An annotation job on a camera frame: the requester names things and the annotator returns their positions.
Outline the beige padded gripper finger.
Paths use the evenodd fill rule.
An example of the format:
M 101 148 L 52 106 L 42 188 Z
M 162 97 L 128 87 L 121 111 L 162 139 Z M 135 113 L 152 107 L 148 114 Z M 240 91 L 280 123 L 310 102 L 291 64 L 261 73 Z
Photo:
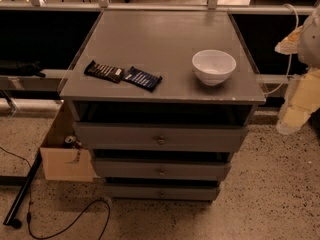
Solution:
M 298 40 L 300 37 L 301 30 L 302 30 L 301 26 L 294 29 L 282 41 L 277 43 L 274 50 L 277 53 L 284 54 L 284 55 L 296 54 L 298 52 Z
M 285 93 L 276 129 L 290 135 L 301 129 L 311 115 L 320 108 L 320 69 L 311 67 L 304 75 L 294 75 Z

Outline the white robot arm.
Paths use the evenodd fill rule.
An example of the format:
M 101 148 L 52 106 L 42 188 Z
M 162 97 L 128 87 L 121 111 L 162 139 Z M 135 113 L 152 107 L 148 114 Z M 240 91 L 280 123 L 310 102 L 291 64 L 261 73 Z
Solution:
M 294 76 L 288 84 L 276 129 L 283 135 L 293 134 L 320 108 L 320 7 L 317 6 L 302 26 L 297 27 L 275 46 L 275 51 L 297 54 L 308 66 L 302 76 Z

